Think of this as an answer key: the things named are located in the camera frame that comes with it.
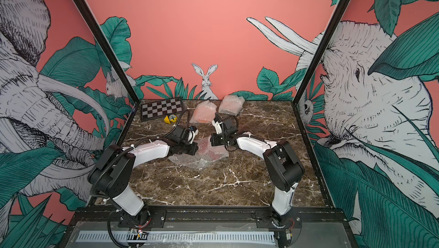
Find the red floral dinner plate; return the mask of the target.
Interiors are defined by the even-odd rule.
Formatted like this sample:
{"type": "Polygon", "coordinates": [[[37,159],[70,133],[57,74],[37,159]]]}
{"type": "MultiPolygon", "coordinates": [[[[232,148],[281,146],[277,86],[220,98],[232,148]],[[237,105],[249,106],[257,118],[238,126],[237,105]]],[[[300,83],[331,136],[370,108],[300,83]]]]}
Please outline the red floral dinner plate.
{"type": "Polygon", "coordinates": [[[219,146],[212,146],[211,141],[208,137],[197,140],[198,151],[203,159],[208,161],[216,161],[221,159],[224,156],[224,152],[219,146]]]}

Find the clear bubble wrap sheet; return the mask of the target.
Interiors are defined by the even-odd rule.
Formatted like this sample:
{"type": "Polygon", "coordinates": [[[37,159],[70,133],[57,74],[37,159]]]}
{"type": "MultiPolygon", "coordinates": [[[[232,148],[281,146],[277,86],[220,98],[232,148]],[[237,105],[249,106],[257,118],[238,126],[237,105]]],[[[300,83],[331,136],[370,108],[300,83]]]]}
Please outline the clear bubble wrap sheet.
{"type": "Polygon", "coordinates": [[[196,142],[198,150],[195,155],[174,154],[169,159],[176,165],[192,169],[203,169],[229,156],[229,152],[224,146],[212,146],[209,137],[198,139],[196,142]]]}

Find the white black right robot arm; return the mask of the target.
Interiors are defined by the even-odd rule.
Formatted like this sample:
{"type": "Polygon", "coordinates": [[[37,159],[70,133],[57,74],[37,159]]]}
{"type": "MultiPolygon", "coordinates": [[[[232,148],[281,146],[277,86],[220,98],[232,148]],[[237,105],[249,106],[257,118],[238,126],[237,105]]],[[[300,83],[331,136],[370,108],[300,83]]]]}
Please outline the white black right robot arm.
{"type": "Polygon", "coordinates": [[[271,208],[279,217],[286,215],[293,207],[294,192],[305,173],[290,143],[285,139],[269,141],[249,131],[239,130],[235,116],[222,118],[217,113],[212,125],[216,131],[210,137],[212,146],[223,146],[227,150],[238,148],[265,161],[270,180],[275,186],[271,208]]]}

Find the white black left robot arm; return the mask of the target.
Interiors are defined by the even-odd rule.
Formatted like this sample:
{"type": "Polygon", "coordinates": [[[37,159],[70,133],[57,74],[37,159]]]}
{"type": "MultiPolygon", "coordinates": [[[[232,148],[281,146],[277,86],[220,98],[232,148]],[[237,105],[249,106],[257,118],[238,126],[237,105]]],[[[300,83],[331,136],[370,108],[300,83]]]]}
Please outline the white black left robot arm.
{"type": "Polygon", "coordinates": [[[176,126],[170,134],[144,144],[120,147],[110,145],[88,174],[90,195],[109,200],[118,210],[137,216],[144,201],[129,186],[134,168],[144,163],[170,157],[174,154],[195,155],[194,141],[198,129],[194,126],[176,126]]]}

